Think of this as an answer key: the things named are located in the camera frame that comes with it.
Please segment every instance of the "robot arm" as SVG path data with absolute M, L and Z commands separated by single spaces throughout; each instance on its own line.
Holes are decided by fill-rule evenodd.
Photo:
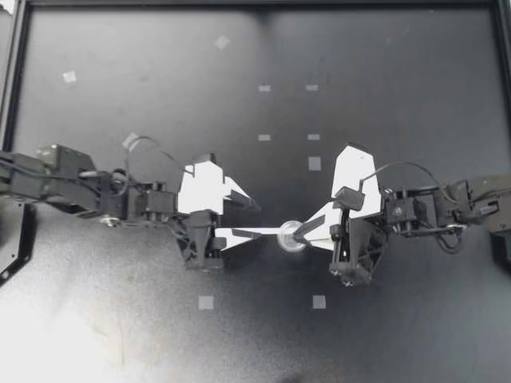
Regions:
M 83 219 L 99 219 L 108 227 L 167 227 L 176 236 L 187 267 L 221 267 L 228 241 L 252 238 L 232 231 L 216 236 L 224 203 L 258 209 L 213 155 L 186 167 L 179 192 L 165 184 L 138 183 L 122 169 L 98 171 L 90 156 L 53 144 L 36 158 L 0 152 L 0 195 L 24 203 L 47 203 Z M 0 274 L 9 265 L 0 264 Z
M 413 165 L 427 172 L 433 187 L 390 190 L 376 175 L 392 165 Z M 461 248 L 463 231 L 482 225 L 492 234 L 511 232 L 511 176 L 487 176 L 441 185 L 424 167 L 401 162 L 374 168 L 363 148 L 348 145 L 339 155 L 332 201 L 293 233 L 298 243 L 332 251 L 330 272 L 346 286 L 369 283 L 388 236 L 432 236 L 448 253 Z M 428 203 L 434 217 L 428 217 Z

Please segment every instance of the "black table surface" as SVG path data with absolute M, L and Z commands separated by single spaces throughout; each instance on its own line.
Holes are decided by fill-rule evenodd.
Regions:
M 60 143 L 112 169 L 131 132 L 184 163 L 214 152 L 263 208 L 225 221 L 240 226 L 307 219 L 326 202 L 346 142 L 369 148 L 377 165 L 413 160 L 441 180 L 511 170 L 482 8 L 35 10 L 15 150 Z M 309 156 L 321 157 L 320 172 Z M 177 175 L 152 151 L 134 158 L 140 179 Z M 379 180 L 429 181 L 405 168 Z M 225 272 L 204 273 L 183 269 L 168 232 L 107 230 L 44 206 L 38 216 L 32 261 L 0 290 L 0 360 L 12 381 L 511 374 L 511 278 L 481 228 L 457 255 L 432 239 L 392 238 L 375 281 L 347 289 L 327 273 L 326 251 L 285 254 L 272 237 L 234 250 Z M 325 310 L 312 309 L 313 295 Z M 214 310 L 199 310 L 200 296 L 214 297 Z

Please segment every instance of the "white tape marker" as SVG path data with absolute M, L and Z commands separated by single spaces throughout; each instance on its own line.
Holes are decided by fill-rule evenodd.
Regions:
M 201 295 L 199 297 L 199 310 L 213 310 L 215 308 L 212 295 Z
M 327 308 L 327 298 L 324 295 L 312 295 L 312 309 L 325 310 Z
M 271 92 L 271 85 L 261 84 L 261 85 L 259 85 L 259 91 L 261 93 L 270 93 Z
M 122 146 L 127 148 L 130 152 L 138 145 L 138 142 L 135 142 L 138 139 L 138 135 L 131 132 L 129 136 L 123 141 Z
M 64 77 L 64 81 L 66 84 L 72 84 L 74 82 L 77 82 L 77 74 L 74 72 L 74 70 L 63 73 L 62 77 Z
M 313 85 L 305 85 L 305 90 L 308 92 L 318 92 L 319 91 L 319 85 L 313 84 Z
M 214 42 L 214 45 L 216 48 L 218 48 L 220 50 L 224 50 L 225 48 L 227 48 L 227 45 L 229 45 L 230 43 L 231 43 L 231 40 L 229 40 L 227 37 L 220 36 L 219 38 L 216 39 L 216 41 Z
M 321 170 L 321 157 L 309 157 L 309 170 L 319 172 Z

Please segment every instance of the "cable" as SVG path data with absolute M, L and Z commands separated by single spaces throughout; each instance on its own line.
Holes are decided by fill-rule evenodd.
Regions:
M 152 143 L 154 146 L 156 146 L 156 148 L 158 149 L 158 151 L 163 154 L 164 156 L 166 156 L 172 163 L 174 163 L 174 165 L 180 169 L 183 173 L 188 173 L 188 174 L 191 174 L 193 176 L 193 172 L 190 172 L 189 170 L 186 170 L 186 167 L 181 164 L 178 160 L 176 160 L 170 153 L 166 152 L 162 147 L 161 145 L 158 143 L 158 141 L 154 140 L 153 138 L 149 137 L 149 136 L 138 136 L 137 138 L 135 138 L 134 140 L 132 140 L 127 149 L 129 152 L 131 152 L 132 149 L 135 148 L 135 146 L 143 141 L 143 140 L 147 140 L 149 141 L 150 143 Z
M 125 172 L 125 175 L 126 175 L 126 181 L 124 182 L 123 186 L 122 186 L 122 189 L 114 196 L 118 197 L 118 196 L 121 196 L 121 195 L 124 195 L 128 189 L 129 189 L 129 186 L 131 183 L 136 183 L 135 179 L 131 176 L 131 174 L 129 173 L 129 154 L 131 153 L 131 151 L 135 148 L 135 146 L 142 140 L 147 140 L 149 142 L 151 142 L 154 146 L 156 146 L 156 148 L 158 149 L 158 151 L 163 154 L 165 157 L 167 157 L 174 166 L 176 166 L 178 169 L 180 169 L 183 173 L 188 173 L 190 175 L 194 175 L 193 172 L 190 172 L 189 170 L 187 170 L 179 161 L 177 161 L 171 154 L 169 154 L 168 152 L 166 152 L 162 147 L 161 145 L 158 143 L 158 141 L 154 140 L 153 138 L 149 137 L 149 136 L 138 136 L 137 138 L 131 140 L 129 142 L 129 144 L 125 147 L 125 159 L 124 159 L 124 163 L 125 163 L 125 168 L 124 168 L 124 172 Z
M 42 178 L 42 179 L 46 179 L 46 180 L 60 180 L 60 181 L 70 182 L 72 184 L 80 184 L 81 186 L 89 189 L 96 195 L 101 196 L 101 192 L 99 190 L 97 190 L 96 188 L 93 188 L 92 186 L 87 184 L 84 180 L 80 180 L 79 178 L 55 176 L 55 175 L 51 175 L 51 174 L 40 174 L 40 173 L 34 172 L 30 169 L 27 169 L 23 166 L 12 164 L 11 162 L 5 161 L 5 160 L 0 160 L 0 165 L 5 168 L 12 169 L 18 173 L 24 174 L 25 176 L 28 176 L 28 177 Z
M 421 222 L 421 225 L 427 227 L 428 229 L 434 229 L 433 226 L 429 222 Z M 458 239 L 454 245 L 450 245 L 447 240 L 441 234 L 436 234 L 433 236 L 437 245 L 447 254 L 453 255 L 457 254 L 461 250 L 462 246 L 462 238 L 461 233 L 456 233 L 456 238 Z
M 415 162 L 411 162 L 411 161 L 398 161 L 398 162 L 390 162 L 388 164 L 385 164 L 383 166 L 381 166 L 380 168 L 376 169 L 375 172 L 371 173 L 370 175 L 368 175 L 367 177 L 365 178 L 362 178 L 358 184 L 358 191 L 362 191 L 362 186 L 364 184 L 364 182 L 366 182 L 369 178 L 372 178 L 374 176 L 376 176 L 378 173 L 380 173 L 382 170 L 385 170 L 387 168 L 391 168 L 393 166 L 396 166 L 396 165 L 409 165 L 409 166 L 413 166 L 413 167 L 416 167 L 416 168 L 419 168 L 421 169 L 424 173 L 426 173 L 432 180 L 433 182 L 438 186 L 438 189 L 440 190 L 440 192 L 442 193 L 442 195 L 444 196 L 445 199 L 447 199 L 448 201 L 452 202 L 452 203 L 455 203 L 455 204 L 458 204 L 457 200 L 455 200 L 453 197 L 451 197 L 447 191 L 445 190 L 445 187 L 442 186 L 440 184 L 440 182 L 438 182 L 438 180 L 436 179 L 436 177 L 433 175 L 432 172 L 430 172 L 429 169 L 423 167 L 422 165 L 419 165 L 419 164 L 416 164 Z

